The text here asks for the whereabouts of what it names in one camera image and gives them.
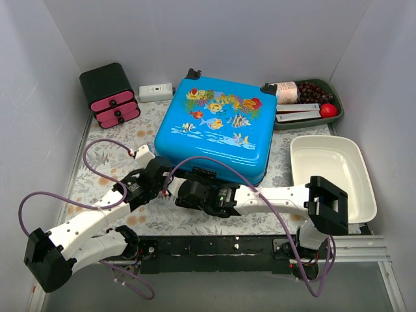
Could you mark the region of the blue fish-print kids suitcase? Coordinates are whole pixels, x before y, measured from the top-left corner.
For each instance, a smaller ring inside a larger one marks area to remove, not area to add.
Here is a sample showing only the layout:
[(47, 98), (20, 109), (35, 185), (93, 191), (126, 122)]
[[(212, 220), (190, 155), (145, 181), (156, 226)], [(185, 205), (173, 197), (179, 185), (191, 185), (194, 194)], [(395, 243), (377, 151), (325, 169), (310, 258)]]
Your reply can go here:
[(188, 172), (199, 168), (224, 181), (260, 184), (272, 144), (276, 92), (273, 84), (236, 83), (190, 69), (161, 122), (156, 154)]

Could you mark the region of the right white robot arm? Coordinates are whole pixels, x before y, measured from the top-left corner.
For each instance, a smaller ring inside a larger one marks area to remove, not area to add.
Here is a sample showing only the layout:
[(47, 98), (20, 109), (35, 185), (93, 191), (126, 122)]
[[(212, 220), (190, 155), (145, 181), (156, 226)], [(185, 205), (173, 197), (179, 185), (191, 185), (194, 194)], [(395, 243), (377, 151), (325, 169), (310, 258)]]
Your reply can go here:
[(254, 213), (298, 215), (305, 219), (293, 239), (295, 253), (309, 258), (331, 236), (348, 234), (348, 194), (320, 176), (291, 187), (252, 188), (186, 173), (167, 186), (179, 207), (219, 218)]

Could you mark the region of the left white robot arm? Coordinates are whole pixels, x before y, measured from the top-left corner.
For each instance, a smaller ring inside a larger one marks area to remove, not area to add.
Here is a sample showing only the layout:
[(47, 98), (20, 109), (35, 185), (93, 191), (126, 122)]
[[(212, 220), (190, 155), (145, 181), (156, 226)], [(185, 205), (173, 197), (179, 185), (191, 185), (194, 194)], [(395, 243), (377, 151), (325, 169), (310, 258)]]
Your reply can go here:
[(24, 263), (47, 293), (62, 287), (79, 269), (110, 257), (137, 257), (139, 238), (127, 226), (110, 225), (155, 199), (173, 165), (156, 156), (116, 183), (93, 208), (28, 238)]

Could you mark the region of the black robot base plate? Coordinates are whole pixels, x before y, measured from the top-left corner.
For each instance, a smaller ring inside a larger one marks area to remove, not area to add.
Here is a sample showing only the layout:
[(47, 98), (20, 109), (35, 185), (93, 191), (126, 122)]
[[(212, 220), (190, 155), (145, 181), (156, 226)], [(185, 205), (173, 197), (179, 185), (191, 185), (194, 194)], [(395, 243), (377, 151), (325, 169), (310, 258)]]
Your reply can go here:
[(113, 260), (129, 264), (143, 274), (178, 272), (270, 272), (308, 280), (319, 276), (319, 261), (328, 249), (299, 250), (298, 265), (283, 235), (152, 236), (139, 237)]

